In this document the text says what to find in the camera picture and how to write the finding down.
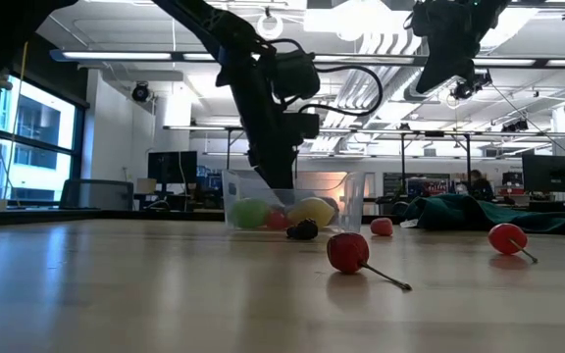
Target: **person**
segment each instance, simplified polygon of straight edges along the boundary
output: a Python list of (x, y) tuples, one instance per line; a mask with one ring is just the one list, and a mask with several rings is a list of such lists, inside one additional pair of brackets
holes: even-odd
[(472, 185), (470, 187), (470, 195), (472, 197), (482, 201), (491, 201), (494, 199), (494, 192), (491, 189), (491, 185), (480, 171), (472, 170), (470, 177), (472, 178)]

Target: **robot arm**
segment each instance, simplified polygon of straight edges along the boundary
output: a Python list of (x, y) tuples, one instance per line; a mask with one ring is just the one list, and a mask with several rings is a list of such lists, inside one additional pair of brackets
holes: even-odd
[(481, 39), (510, 0), (419, 0), (413, 8), (411, 27), (428, 38), (430, 55), (416, 90), (428, 92), (453, 76), (464, 81), (453, 92), (465, 99), (491, 83), (489, 74), (476, 75), (472, 61), (481, 50)]
[[(76, 1), (0, 0), (0, 70), (52, 11)], [(303, 138), (318, 134), (319, 117), (285, 113), (285, 99), (308, 99), (319, 90), (313, 55), (299, 47), (277, 54), (273, 43), (261, 38), (251, 24), (204, 0), (154, 2), (193, 32), (222, 66), (217, 85), (231, 87), (249, 140), (250, 165), (272, 188), (293, 188), (291, 170), (297, 156), (294, 147)], [(1, 35), (2, 23), (10, 35)], [(258, 54), (259, 59), (255, 60), (253, 54)]]
[[(301, 48), (277, 55), (251, 24), (203, 0), (153, 1), (193, 32), (222, 66), (217, 85), (231, 87), (249, 141), (250, 165), (273, 189), (293, 188), (293, 147), (318, 134), (319, 117), (284, 113), (284, 104), (276, 103), (273, 93), (282, 102), (314, 96), (320, 81), (312, 55)], [(260, 55), (258, 61), (253, 54)]]

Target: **clear plastic bin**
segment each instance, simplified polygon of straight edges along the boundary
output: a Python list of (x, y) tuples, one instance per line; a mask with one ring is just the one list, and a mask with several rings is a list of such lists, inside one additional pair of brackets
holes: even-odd
[[(224, 171), (223, 183), (226, 225), (232, 229), (284, 230), (271, 227), (268, 219), (262, 219), (264, 213), (272, 212), (283, 213), (291, 225), (297, 222), (298, 215), (300, 218), (304, 218), (304, 214), (306, 218), (314, 219), (312, 212), (326, 209), (315, 198), (324, 200), (334, 209), (327, 225), (318, 221), (325, 225), (320, 226), (320, 231), (358, 232), (361, 228), (365, 183), (363, 173), (299, 173), (293, 190), (273, 190), (253, 171)], [(247, 211), (237, 206), (237, 203), (245, 205), (246, 199), (250, 199)], [(239, 209), (242, 216), (250, 219), (249, 222), (237, 220)]]

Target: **red cherry toy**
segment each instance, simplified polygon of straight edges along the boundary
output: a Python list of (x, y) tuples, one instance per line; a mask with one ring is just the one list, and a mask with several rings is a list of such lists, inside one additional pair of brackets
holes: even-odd
[(522, 251), (529, 256), (534, 263), (538, 261), (536, 257), (525, 250), (529, 238), (518, 226), (510, 224), (497, 225), (489, 231), (488, 240), (489, 244), (502, 254), (513, 255)]
[(391, 236), (393, 234), (393, 222), (389, 218), (375, 219), (370, 223), (372, 233), (380, 236)]
[(266, 226), (274, 230), (287, 229), (289, 227), (289, 220), (284, 215), (284, 212), (272, 210), (267, 216)]
[(411, 290), (411, 285), (389, 277), (368, 265), (370, 248), (365, 238), (357, 233), (342, 233), (333, 236), (327, 244), (327, 255), (331, 265), (345, 274), (354, 274), (362, 268), (389, 280), (402, 290)]

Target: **yellow ball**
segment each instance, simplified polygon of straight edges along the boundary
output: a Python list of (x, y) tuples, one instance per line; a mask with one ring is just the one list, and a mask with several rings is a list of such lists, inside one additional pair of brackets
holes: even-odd
[(334, 208), (319, 197), (308, 197), (298, 202), (286, 216), (294, 224), (311, 219), (318, 227), (326, 227), (334, 215)]

